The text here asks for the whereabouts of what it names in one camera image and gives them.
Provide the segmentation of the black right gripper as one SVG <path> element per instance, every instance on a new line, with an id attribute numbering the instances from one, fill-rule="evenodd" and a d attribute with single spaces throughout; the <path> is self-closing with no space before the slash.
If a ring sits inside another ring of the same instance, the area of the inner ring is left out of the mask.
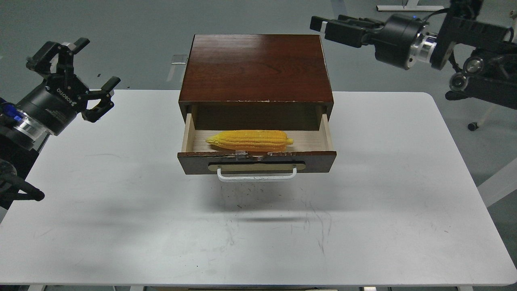
<path id="1" fill-rule="evenodd" d="M 336 19 L 311 17 L 310 29 L 324 39 L 354 48 L 373 45 L 377 61 L 403 70 L 412 66 L 411 45 L 424 28 L 420 18 L 393 14 L 386 21 L 338 15 Z"/>

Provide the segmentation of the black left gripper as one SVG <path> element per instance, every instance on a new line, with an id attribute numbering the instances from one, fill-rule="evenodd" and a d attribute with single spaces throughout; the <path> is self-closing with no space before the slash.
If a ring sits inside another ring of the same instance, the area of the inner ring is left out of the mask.
<path id="1" fill-rule="evenodd" d="M 74 74 L 74 56 L 89 43 L 87 38 L 79 38 L 72 44 L 48 41 L 34 56 L 27 58 L 26 68 L 44 81 L 15 106 L 52 135 L 63 132 L 80 111 L 85 121 L 95 123 L 114 107 L 111 97 L 121 82 L 119 77 L 111 77 L 100 90 L 87 91 L 87 86 Z M 96 100 L 97 105 L 85 109 L 89 101 Z"/>

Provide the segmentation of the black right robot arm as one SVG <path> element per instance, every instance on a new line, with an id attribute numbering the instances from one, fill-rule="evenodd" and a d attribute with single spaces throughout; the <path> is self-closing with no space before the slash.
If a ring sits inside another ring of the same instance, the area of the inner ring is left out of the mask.
<path id="1" fill-rule="evenodd" d="M 416 61 L 441 70 L 450 63 L 455 73 L 446 99 L 476 98 L 516 109 L 515 28 L 480 22 L 482 0 L 452 0 L 438 33 L 428 32 L 430 15 L 416 18 L 393 14 L 386 21 L 339 15 L 314 15 L 310 29 L 338 44 L 373 45 L 377 61 L 408 70 Z"/>

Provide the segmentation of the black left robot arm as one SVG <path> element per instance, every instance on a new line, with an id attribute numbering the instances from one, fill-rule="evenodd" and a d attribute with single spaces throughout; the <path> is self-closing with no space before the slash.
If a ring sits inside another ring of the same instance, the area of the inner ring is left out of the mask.
<path id="1" fill-rule="evenodd" d="M 26 178 L 39 152 L 35 142 L 43 135 L 58 136 L 77 115 L 94 123 L 109 112 L 120 78 L 111 77 L 99 90 L 91 90 L 74 72 L 74 57 L 89 44 L 46 42 L 27 59 L 26 68 L 42 81 L 18 103 L 1 99 L 0 160 L 1 207 L 15 200 L 41 201 L 45 194 Z"/>

